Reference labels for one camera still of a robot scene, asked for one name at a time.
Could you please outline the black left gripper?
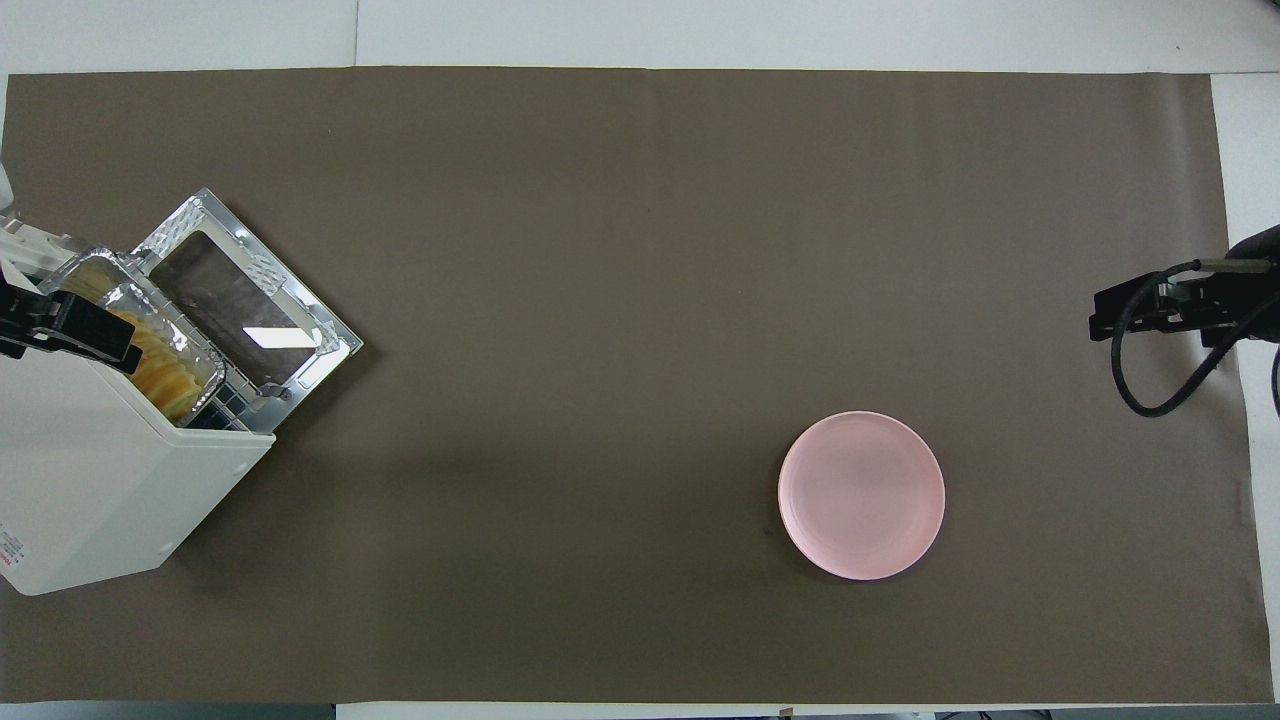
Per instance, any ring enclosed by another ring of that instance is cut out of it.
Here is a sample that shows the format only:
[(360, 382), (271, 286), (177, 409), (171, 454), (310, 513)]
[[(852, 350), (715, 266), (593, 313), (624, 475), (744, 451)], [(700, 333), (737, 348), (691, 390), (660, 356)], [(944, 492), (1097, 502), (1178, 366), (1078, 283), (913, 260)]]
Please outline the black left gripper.
[[(58, 340), (46, 329), (58, 318)], [(134, 325), (79, 295), (1, 291), (0, 354), (23, 359), (27, 348), (65, 350), (131, 375), (142, 350), (133, 346)]]

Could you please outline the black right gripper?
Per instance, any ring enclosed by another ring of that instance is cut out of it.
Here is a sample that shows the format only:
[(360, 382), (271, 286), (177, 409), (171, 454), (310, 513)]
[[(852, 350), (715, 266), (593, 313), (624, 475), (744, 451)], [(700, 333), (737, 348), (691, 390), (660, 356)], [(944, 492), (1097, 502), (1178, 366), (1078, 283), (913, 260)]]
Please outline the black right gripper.
[(1233, 265), (1198, 266), (1203, 277), (1179, 281), (1133, 278), (1092, 296), (1091, 341), (1125, 333), (1199, 331), (1203, 348), (1230, 348), (1242, 336), (1240, 322), (1252, 309), (1251, 272)]

